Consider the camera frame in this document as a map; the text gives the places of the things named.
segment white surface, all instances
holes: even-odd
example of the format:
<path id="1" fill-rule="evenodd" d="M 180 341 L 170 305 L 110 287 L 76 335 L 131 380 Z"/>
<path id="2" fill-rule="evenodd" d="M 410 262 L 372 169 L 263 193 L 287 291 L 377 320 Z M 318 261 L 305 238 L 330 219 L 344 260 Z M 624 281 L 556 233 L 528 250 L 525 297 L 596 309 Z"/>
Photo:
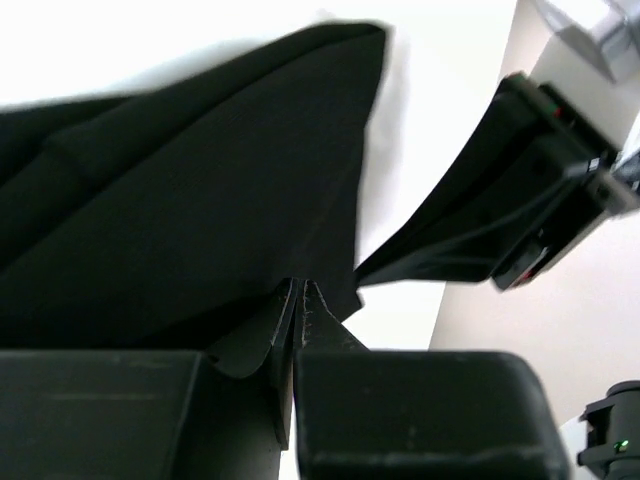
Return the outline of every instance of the white surface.
<path id="1" fill-rule="evenodd" d="M 521 28 L 509 40 L 504 73 L 531 70 L 549 38 L 528 2 L 519 4 L 515 23 Z M 602 97 L 580 90 L 594 85 L 581 83 L 580 72 L 565 75 L 575 75 L 580 105 L 596 105 Z M 617 130 L 623 137 L 635 113 L 625 110 L 618 117 L 620 112 L 607 110 L 611 106 L 606 102 L 599 108 L 608 112 L 611 126 L 623 127 Z M 431 346 L 498 349 L 523 356 L 540 376 L 562 424 L 603 398 L 615 383 L 640 378 L 638 238 L 639 215 L 610 221 L 522 289 L 500 294 L 490 284 L 447 285 Z"/>
<path id="2" fill-rule="evenodd" d="M 545 0 L 565 13 L 585 30 L 598 24 L 610 11 L 609 5 L 603 0 Z"/>
<path id="3" fill-rule="evenodd" d="M 566 422 L 560 428 L 560 435 L 564 442 L 565 448 L 569 458 L 572 460 L 574 471 L 573 480 L 595 480 L 596 477 L 589 469 L 585 467 L 578 467 L 577 456 L 587 448 L 587 423 L 581 422 L 579 417 L 574 417 Z"/>
<path id="4" fill-rule="evenodd" d="M 0 11 L 0 106 L 156 88 L 318 20 L 394 27 L 368 131 L 358 261 L 426 198 L 486 109 L 515 0 L 10 2 Z M 363 289 L 347 326 L 373 348 L 426 349 L 442 284 Z M 282 478 L 295 478 L 295 452 Z"/>

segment black fabric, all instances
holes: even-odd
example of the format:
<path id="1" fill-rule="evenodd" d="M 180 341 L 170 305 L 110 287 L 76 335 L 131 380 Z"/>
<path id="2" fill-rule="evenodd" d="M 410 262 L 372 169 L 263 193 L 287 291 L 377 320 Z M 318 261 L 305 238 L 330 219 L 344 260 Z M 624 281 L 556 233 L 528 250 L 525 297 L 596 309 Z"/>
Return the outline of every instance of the black fabric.
<path id="1" fill-rule="evenodd" d="M 0 116 L 0 346 L 190 347 L 291 277 L 349 316 L 384 45 L 321 25 L 137 98 Z"/>

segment black plastic part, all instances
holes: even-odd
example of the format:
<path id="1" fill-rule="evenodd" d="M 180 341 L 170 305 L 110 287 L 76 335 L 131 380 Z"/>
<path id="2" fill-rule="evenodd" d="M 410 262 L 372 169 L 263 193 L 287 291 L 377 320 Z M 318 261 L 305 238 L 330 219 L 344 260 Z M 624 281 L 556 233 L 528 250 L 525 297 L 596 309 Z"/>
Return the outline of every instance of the black plastic part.
<path id="1" fill-rule="evenodd" d="M 271 389 L 276 436 L 283 450 L 289 449 L 291 414 L 293 411 L 293 333 L 295 328 L 295 308 L 300 292 L 300 282 L 291 281 L 287 292 L 286 308 L 272 337 L 272 347 L 266 368 Z"/>
<path id="2" fill-rule="evenodd" d="M 616 155 L 552 86 L 508 77 L 449 171 L 358 280 L 524 285 L 607 217 L 640 207 L 640 166 L 622 179 L 610 172 Z"/>
<path id="3" fill-rule="evenodd" d="M 614 385 L 607 398 L 587 406 L 587 448 L 578 464 L 598 478 L 640 478 L 640 381 Z"/>
<path id="4" fill-rule="evenodd" d="M 298 353 L 305 480 L 569 478 L 539 381 L 503 353 Z"/>
<path id="5" fill-rule="evenodd" d="M 199 352 L 2 352 L 3 480 L 277 479 L 256 378 Z"/>

